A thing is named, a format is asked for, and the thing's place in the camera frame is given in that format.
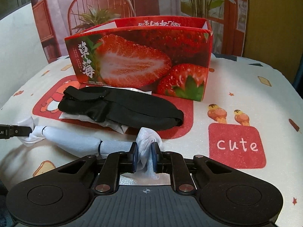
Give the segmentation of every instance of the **black eye mask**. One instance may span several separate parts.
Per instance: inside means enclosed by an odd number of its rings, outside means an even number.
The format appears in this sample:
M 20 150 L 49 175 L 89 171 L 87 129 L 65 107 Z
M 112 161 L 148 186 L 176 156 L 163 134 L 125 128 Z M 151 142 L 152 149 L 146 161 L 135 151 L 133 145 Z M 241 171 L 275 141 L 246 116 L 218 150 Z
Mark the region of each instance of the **black eye mask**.
M 102 123 L 105 120 L 140 129 L 166 130 L 183 124 L 184 114 L 171 102 L 126 89 L 69 86 L 58 109 L 68 114 L 86 115 Z

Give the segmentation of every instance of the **white fabric bundle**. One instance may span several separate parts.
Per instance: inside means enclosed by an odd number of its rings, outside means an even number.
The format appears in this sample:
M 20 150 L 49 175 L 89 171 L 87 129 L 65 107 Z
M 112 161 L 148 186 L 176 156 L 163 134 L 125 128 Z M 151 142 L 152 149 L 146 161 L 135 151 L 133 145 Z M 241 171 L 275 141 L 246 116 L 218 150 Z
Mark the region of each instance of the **white fabric bundle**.
M 36 142 L 47 139 L 54 142 L 61 149 L 77 156 L 84 157 L 89 154 L 101 154 L 104 156 L 113 152 L 129 151 L 132 142 L 122 142 L 106 140 L 102 141 L 99 138 L 79 135 L 75 132 L 70 132 L 58 129 L 51 126 L 36 126 L 32 117 L 18 122 L 19 126 L 29 126 L 32 128 L 32 133 L 29 137 L 19 137 L 27 147 L 32 146 Z M 162 150 L 162 140 L 160 136 L 152 129 L 141 128 L 136 139 L 138 145 L 138 164 L 137 172 L 134 174 L 125 174 L 125 176 L 135 179 L 139 177 L 148 177 L 157 179 L 157 175 L 153 171 L 151 143 L 158 142 Z

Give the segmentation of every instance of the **red cardboard box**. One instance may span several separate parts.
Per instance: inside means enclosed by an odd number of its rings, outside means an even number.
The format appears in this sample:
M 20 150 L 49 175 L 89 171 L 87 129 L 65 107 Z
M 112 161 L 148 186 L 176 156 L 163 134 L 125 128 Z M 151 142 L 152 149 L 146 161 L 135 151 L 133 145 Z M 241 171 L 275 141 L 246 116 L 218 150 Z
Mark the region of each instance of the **red cardboard box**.
M 212 51 L 206 19 L 116 19 L 65 38 L 80 83 L 203 99 Z

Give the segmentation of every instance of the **black clamp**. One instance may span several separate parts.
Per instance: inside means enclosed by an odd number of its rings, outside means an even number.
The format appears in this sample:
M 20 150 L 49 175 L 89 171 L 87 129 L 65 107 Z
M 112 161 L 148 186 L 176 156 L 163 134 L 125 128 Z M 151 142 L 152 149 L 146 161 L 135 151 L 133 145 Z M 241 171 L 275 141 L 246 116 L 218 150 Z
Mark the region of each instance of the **black clamp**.
M 17 125 L 0 125 L 0 139 L 10 139 L 13 136 L 29 136 L 31 127 Z
M 154 171 L 171 185 L 119 185 L 121 174 L 136 172 L 134 142 L 129 152 L 88 155 L 14 186 L 7 208 L 15 227 L 276 227 L 283 198 L 272 184 L 151 146 Z

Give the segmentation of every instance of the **tablecloth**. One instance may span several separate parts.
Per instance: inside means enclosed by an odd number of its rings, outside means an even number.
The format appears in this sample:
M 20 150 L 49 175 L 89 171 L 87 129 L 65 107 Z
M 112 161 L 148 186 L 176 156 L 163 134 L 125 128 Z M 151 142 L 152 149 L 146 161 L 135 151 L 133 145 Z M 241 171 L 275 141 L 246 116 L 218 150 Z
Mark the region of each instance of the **tablecloth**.
M 68 57 L 49 64 L 22 86 L 0 110 L 1 124 L 33 116 L 36 125 L 54 126 L 101 139 L 135 141 L 135 131 L 119 134 L 96 124 L 60 120 L 63 90 L 84 85 Z M 303 100 L 270 66 L 241 58 L 212 57 L 202 102 L 162 96 L 184 112 L 184 124 L 159 132 L 164 151 L 185 158 L 202 154 L 275 185 L 284 198 L 278 226 L 303 226 Z M 227 117 L 218 113 L 227 112 Z M 76 157 L 42 140 L 26 147 L 16 138 L 0 140 L 0 179 L 15 184 Z M 160 177 L 150 184 L 166 184 Z

